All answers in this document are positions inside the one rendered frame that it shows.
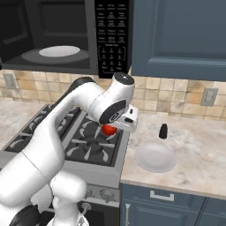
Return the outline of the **grey wall socket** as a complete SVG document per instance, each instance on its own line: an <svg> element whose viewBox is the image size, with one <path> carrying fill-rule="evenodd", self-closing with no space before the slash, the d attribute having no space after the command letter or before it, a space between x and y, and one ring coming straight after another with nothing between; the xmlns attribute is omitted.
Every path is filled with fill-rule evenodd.
<svg viewBox="0 0 226 226"><path fill-rule="evenodd" d="M6 86L9 89L16 89L16 84L15 84L14 78L11 74L5 74L4 81L5 81Z"/></svg>
<svg viewBox="0 0 226 226"><path fill-rule="evenodd" d="M204 89L200 105L213 107L215 104L215 98L217 96L217 93L218 93L217 88L206 87Z"/></svg>

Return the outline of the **red tomato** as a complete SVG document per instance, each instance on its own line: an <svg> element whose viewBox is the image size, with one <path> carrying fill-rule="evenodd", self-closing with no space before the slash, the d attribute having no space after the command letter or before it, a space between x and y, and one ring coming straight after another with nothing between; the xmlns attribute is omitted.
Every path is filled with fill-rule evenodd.
<svg viewBox="0 0 226 226"><path fill-rule="evenodd" d="M117 132L117 128L108 124L104 124L102 126L102 132L108 136L114 135Z"/></svg>

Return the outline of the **blue base cupboard door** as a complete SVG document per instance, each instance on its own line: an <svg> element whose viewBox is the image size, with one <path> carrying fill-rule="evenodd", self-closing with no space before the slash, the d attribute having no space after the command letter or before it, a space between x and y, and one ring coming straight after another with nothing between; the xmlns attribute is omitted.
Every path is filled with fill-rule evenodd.
<svg viewBox="0 0 226 226"><path fill-rule="evenodd" d="M125 226L125 203L131 204L129 226L195 226L199 216L198 212L123 200L121 206L122 226Z"/></svg>
<svg viewBox="0 0 226 226"><path fill-rule="evenodd" d="M226 200L209 198L203 214L205 226L226 226Z"/></svg>

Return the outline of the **blue wall cupboard door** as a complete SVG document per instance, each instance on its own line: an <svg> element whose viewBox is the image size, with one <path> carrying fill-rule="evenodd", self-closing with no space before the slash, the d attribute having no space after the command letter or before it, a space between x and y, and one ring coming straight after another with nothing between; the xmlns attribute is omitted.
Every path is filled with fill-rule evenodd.
<svg viewBox="0 0 226 226"><path fill-rule="evenodd" d="M226 0L134 0L132 74L226 81Z"/></svg>

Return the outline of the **silver stove with black grates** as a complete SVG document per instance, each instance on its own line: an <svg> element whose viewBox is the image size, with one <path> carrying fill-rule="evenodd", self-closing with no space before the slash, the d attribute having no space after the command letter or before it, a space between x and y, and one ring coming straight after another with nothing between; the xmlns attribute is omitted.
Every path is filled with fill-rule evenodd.
<svg viewBox="0 0 226 226"><path fill-rule="evenodd" d="M65 152L64 169L87 181L87 189L93 191L93 198L84 198L92 206L85 214L90 226L120 226L119 181L128 144L129 133L117 130L108 136L85 111L71 110L57 132ZM115 200L106 203L100 190L109 189Z"/></svg>

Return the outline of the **black microwave oven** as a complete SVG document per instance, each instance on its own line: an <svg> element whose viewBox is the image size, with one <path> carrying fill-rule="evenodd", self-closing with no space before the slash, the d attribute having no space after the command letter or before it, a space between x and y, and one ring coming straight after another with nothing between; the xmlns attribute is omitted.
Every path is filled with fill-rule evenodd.
<svg viewBox="0 0 226 226"><path fill-rule="evenodd" d="M35 72L92 74L110 79L132 63L133 0L25 0L34 46L75 46L89 58L68 64L36 64L22 55L0 68Z"/></svg>

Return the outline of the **black microwave door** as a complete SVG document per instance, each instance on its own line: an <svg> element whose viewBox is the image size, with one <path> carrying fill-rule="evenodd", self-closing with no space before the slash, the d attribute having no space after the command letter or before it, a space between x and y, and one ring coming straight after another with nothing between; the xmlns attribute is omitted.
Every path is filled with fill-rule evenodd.
<svg viewBox="0 0 226 226"><path fill-rule="evenodd" d="M0 58L3 63L34 46L25 0L0 0Z"/></svg>

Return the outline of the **white plate in microwave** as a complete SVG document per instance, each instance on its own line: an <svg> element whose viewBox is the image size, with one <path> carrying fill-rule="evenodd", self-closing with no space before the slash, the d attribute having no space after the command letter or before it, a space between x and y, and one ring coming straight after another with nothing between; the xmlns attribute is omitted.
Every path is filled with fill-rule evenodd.
<svg viewBox="0 0 226 226"><path fill-rule="evenodd" d="M39 54L43 57L68 57L80 52L80 48L75 46L52 46L41 49Z"/></svg>

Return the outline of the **white round plate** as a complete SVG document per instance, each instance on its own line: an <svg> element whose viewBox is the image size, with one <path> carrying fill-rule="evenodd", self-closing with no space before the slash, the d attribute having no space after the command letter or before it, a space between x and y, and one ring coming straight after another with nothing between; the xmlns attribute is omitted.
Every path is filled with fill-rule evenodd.
<svg viewBox="0 0 226 226"><path fill-rule="evenodd" d="M177 164L176 154L165 145L159 143L139 145L134 159L142 169L154 173L168 172Z"/></svg>

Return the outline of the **blue drawer front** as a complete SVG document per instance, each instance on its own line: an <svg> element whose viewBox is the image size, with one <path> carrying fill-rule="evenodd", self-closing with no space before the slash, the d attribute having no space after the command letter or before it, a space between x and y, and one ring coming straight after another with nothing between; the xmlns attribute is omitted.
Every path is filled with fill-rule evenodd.
<svg viewBox="0 0 226 226"><path fill-rule="evenodd" d="M174 201L156 200L150 198L150 191L153 190L158 195L169 196L174 194ZM122 197L127 200L142 201L146 203L156 203L166 206L180 207L191 211L200 211L204 202L204 197L181 192L164 191L155 188L148 188L138 185L122 184Z"/></svg>

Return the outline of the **black pepper shaker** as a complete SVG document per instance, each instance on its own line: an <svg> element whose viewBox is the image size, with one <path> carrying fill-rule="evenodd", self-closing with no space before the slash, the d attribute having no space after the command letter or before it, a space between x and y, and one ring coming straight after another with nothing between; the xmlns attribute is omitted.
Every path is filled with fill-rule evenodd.
<svg viewBox="0 0 226 226"><path fill-rule="evenodd" d="M168 136L168 126L166 124L162 124L161 129L159 131L159 137L161 139L166 139Z"/></svg>

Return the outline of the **glass microwave turntable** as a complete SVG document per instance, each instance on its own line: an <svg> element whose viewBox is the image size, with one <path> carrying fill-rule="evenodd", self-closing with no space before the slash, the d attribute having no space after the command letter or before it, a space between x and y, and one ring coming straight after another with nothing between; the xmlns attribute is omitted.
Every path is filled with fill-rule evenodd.
<svg viewBox="0 0 226 226"><path fill-rule="evenodd" d="M39 51L41 49L33 49L27 51L22 55L22 57L28 62L36 63L36 64L68 64L78 62L84 59L89 58L89 53L85 50L80 49L80 52L72 55L72 56L64 56L64 57L46 57L41 56Z"/></svg>

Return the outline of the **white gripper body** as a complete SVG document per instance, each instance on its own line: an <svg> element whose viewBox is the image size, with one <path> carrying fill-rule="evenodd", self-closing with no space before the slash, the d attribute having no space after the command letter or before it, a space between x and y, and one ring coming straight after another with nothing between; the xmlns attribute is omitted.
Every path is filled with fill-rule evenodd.
<svg viewBox="0 0 226 226"><path fill-rule="evenodd" d="M125 121L117 120L112 125L114 127L116 127L117 129L124 130L124 131L127 131L127 132L134 132L137 128L137 122L136 121L133 121L131 123L131 122L125 122Z"/></svg>

